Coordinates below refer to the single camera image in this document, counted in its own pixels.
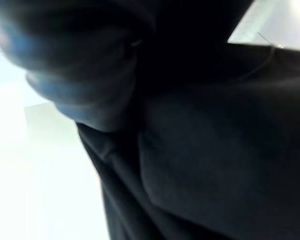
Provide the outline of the right robot hand, black cloth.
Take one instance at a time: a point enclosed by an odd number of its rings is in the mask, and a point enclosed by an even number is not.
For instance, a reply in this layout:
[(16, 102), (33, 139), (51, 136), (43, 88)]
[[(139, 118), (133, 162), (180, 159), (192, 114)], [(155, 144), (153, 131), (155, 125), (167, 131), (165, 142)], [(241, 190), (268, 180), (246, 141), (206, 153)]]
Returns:
[(0, 0), (0, 48), (28, 84), (77, 123), (120, 129), (138, 47), (159, 34), (226, 41), (249, 0)]

